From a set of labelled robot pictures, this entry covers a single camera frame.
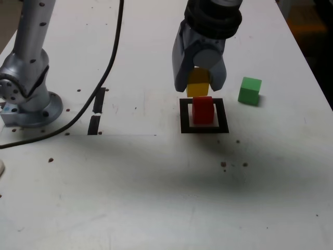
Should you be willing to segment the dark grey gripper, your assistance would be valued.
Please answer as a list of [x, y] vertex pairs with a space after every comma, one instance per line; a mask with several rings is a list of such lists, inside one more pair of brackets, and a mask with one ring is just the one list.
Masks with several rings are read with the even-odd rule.
[[[194, 65], [208, 72], [210, 87], [213, 91], [221, 90], [226, 80], [226, 67], [223, 60], [225, 43], [225, 39], [212, 39], [198, 33], [183, 20], [172, 50], [175, 90], [185, 91], [189, 73]], [[198, 44], [200, 48], [213, 49], [203, 49], [193, 58], [194, 44]]]

